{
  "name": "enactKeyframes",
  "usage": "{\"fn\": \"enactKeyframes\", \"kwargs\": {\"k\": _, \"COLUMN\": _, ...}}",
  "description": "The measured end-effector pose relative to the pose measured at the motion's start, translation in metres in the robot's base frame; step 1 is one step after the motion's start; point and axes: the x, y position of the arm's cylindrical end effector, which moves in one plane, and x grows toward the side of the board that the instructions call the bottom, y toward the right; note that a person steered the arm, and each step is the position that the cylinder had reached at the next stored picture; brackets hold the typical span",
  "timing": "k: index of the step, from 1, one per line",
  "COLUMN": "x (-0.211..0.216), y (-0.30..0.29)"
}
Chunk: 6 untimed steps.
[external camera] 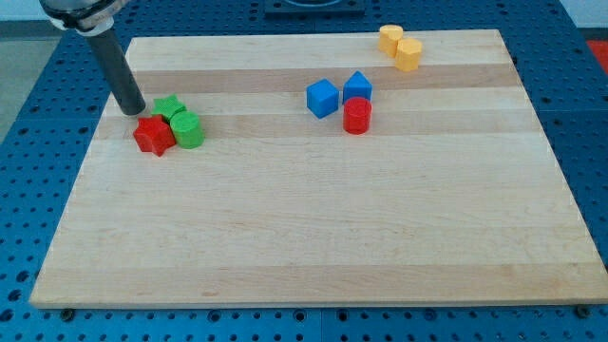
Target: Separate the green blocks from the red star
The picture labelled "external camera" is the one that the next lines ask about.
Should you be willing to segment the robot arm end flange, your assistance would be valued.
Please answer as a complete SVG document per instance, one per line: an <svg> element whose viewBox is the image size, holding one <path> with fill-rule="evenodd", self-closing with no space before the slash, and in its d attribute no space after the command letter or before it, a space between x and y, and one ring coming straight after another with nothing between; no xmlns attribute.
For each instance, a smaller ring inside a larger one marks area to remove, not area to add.
<svg viewBox="0 0 608 342"><path fill-rule="evenodd" d="M39 0L50 23L60 30L76 30L84 37L97 36L111 29L113 16L129 0Z"/></svg>

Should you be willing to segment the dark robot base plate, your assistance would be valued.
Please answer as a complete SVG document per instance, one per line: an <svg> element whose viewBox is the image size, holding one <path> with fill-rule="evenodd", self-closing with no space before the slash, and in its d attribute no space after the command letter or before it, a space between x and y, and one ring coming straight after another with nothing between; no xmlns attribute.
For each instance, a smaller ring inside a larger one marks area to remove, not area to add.
<svg viewBox="0 0 608 342"><path fill-rule="evenodd" d="M263 0L266 17L288 15L364 14L365 0Z"/></svg>

